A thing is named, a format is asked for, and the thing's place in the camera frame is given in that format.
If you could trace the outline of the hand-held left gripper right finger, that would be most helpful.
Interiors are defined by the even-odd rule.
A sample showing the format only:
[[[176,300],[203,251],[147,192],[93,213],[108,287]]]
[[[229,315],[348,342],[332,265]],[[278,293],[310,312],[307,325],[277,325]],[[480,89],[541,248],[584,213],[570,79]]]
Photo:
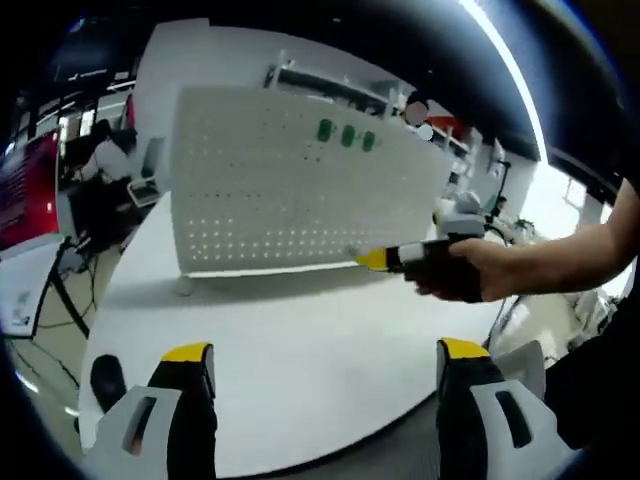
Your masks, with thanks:
[[[467,340],[437,343],[436,428],[442,479],[558,479],[580,453],[545,404],[541,345],[498,358]]]

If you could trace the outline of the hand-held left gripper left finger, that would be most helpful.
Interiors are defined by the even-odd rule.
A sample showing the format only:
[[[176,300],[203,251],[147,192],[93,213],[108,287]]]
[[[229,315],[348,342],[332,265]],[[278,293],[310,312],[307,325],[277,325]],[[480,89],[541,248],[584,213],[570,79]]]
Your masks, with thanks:
[[[147,383],[127,387],[117,357],[102,355],[90,384],[103,413],[82,459],[88,479],[215,479],[218,419],[214,346],[162,356]]]

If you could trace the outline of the person's right hand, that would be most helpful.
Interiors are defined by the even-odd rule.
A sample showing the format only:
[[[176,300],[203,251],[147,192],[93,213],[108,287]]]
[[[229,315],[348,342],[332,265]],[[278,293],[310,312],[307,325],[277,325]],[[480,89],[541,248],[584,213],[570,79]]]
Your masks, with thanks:
[[[416,293],[444,301],[493,302],[517,295],[517,251],[481,239],[453,243],[448,249],[450,263],[464,264],[462,269],[416,273],[411,282]]]

